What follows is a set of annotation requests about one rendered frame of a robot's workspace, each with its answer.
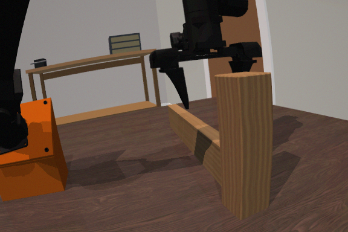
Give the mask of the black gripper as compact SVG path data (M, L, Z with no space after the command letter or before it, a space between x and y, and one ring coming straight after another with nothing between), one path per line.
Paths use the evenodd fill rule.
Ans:
M258 42L239 42L226 47L222 40L220 23L222 16L218 11L201 10L184 15L188 36L188 50L178 48L154 50L149 56L150 68L160 68L159 73L166 73L174 84L186 109L189 109L189 97L185 82L184 69L179 62L199 59L231 57L229 61L232 73L249 72L253 63L252 57L262 57L262 49ZM210 52L211 49L217 52ZM203 53L196 51L203 50Z

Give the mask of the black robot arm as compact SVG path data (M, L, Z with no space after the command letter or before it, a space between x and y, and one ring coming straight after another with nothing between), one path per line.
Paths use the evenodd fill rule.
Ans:
M20 107L21 69L14 68L29 1L0 0L0 155L28 146L28 127ZM182 5L184 15L214 10L219 16L241 17L248 10L248 0L182 0ZM170 43L178 50L189 49L185 23L182 33L170 33Z

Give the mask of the wooden bed post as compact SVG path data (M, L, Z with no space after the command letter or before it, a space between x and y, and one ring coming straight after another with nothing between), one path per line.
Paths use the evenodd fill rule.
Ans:
M214 76L222 204L238 219L269 207L273 105L270 72Z

